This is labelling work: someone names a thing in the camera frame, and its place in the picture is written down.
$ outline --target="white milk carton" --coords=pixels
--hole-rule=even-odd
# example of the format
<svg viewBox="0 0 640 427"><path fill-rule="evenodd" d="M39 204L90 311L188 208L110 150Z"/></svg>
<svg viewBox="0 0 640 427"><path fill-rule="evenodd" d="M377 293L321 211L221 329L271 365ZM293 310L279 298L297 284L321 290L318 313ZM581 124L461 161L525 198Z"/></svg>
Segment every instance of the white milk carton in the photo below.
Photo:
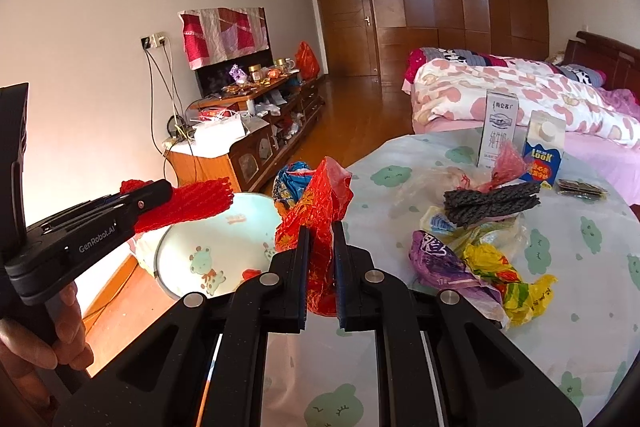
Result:
<svg viewBox="0 0 640 427"><path fill-rule="evenodd" d="M564 153L566 122L544 111L531 111L522 157L527 172L520 179L553 185Z"/></svg>
<svg viewBox="0 0 640 427"><path fill-rule="evenodd" d="M518 97L514 94L487 90L478 167L493 169L501 145L513 141L518 107Z"/></svg>

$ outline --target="electrical outlet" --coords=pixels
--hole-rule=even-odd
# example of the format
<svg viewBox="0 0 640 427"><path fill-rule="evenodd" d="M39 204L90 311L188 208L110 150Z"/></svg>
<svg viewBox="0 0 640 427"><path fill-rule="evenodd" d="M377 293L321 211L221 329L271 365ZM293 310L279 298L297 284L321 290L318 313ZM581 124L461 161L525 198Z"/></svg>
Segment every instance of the electrical outlet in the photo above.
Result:
<svg viewBox="0 0 640 427"><path fill-rule="evenodd" d="M159 48L166 42L166 35L163 32L152 33L148 37L142 37L140 43L142 49L148 50L149 48Z"/></svg>
<svg viewBox="0 0 640 427"><path fill-rule="evenodd" d="M152 34L151 35L151 47L152 48L159 48L164 43L165 39L166 39L166 37L165 37L164 33L162 33L162 32L158 32L158 33Z"/></svg>

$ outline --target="tablecloth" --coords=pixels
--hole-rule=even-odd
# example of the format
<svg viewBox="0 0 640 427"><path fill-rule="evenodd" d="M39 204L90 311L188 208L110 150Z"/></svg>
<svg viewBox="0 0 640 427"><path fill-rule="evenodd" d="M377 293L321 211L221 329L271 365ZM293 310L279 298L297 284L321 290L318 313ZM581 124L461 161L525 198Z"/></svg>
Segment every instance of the tablecloth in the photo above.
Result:
<svg viewBox="0 0 640 427"><path fill-rule="evenodd" d="M404 136L351 166L354 199L343 221L348 243L369 250L377 268L428 291L416 284L408 249L434 201L409 206L395 219L389 209L412 176L475 164L479 139L476 129ZM518 130L516 144L522 140ZM565 154L559 177L605 187L609 198L587 203L544 190L542 204L525 213L529 240L513 264L527 282L543 273L559 281L545 314L506 334L575 403L587 425L640 348L640 223L580 160ZM337 319L309 314L302 334L270 335L262 424L377 426L373 333L345 333Z"/></svg>

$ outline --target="bed headboard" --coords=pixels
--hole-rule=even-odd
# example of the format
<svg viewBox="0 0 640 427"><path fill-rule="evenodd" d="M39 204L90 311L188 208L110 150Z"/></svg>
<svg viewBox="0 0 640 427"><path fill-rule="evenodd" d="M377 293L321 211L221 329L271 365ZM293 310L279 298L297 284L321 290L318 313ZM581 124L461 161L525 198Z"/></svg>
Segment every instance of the bed headboard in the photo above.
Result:
<svg viewBox="0 0 640 427"><path fill-rule="evenodd" d="M564 64L580 64L606 73L604 88L629 89L640 99L640 50L623 42L578 32L580 40L569 40L564 53Z"/></svg>

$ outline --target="baseboard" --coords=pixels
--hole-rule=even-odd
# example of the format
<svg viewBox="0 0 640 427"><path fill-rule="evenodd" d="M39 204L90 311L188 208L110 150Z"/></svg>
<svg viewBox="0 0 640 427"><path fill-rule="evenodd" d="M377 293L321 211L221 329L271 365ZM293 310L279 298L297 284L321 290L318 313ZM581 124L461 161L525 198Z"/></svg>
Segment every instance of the baseboard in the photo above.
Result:
<svg viewBox="0 0 640 427"><path fill-rule="evenodd" d="M129 277L131 277L136 266L138 266L138 260L132 255L129 255L107 281L107 284L100 290L100 293L98 293L82 316L86 333L91 330L107 305L115 298Z"/></svg>

